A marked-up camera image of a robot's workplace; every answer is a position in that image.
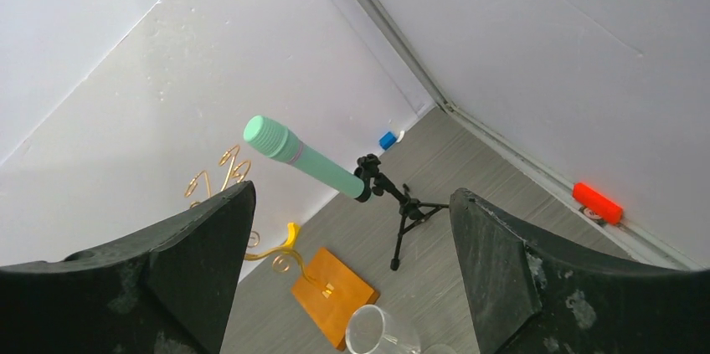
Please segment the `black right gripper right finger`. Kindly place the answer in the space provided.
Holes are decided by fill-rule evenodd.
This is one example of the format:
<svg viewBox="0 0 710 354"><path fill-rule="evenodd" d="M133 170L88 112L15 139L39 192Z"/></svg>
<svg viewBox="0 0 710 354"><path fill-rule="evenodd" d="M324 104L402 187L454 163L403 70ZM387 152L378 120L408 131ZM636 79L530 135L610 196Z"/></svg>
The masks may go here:
<svg viewBox="0 0 710 354"><path fill-rule="evenodd" d="M706 353L709 273L588 249L473 192L450 224L482 353Z"/></svg>

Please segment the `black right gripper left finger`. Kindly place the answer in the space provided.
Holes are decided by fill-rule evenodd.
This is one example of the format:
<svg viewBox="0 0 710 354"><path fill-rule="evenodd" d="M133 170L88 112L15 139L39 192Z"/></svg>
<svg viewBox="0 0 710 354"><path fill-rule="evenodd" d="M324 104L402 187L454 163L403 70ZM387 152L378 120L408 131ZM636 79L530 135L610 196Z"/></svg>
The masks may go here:
<svg viewBox="0 0 710 354"><path fill-rule="evenodd" d="M255 207L241 182L62 261L2 267L2 352L219 352Z"/></svg>

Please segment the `clear wine glass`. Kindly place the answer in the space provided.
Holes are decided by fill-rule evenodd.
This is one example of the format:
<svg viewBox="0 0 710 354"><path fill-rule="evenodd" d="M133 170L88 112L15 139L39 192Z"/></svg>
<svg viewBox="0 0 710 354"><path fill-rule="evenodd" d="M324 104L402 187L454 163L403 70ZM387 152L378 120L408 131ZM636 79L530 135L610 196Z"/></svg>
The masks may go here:
<svg viewBox="0 0 710 354"><path fill-rule="evenodd" d="M392 316L377 305L358 308L347 323L346 347L357 354L451 354L446 344L423 347L419 334L407 321Z"/></svg>

